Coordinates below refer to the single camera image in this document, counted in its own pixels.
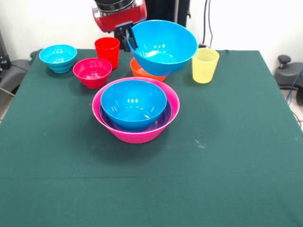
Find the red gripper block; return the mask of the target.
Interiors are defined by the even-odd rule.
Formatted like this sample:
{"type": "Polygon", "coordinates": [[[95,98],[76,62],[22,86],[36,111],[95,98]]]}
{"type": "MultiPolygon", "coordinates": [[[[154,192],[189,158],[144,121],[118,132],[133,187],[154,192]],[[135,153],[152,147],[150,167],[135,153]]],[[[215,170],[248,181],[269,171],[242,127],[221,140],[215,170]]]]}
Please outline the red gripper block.
{"type": "Polygon", "coordinates": [[[132,27],[133,24],[147,18],[147,8],[144,0],[95,0],[92,13],[97,26],[102,32],[112,32],[117,28],[117,37],[124,52],[130,52],[125,36],[127,25],[128,41],[134,50],[138,48],[132,27]]]}

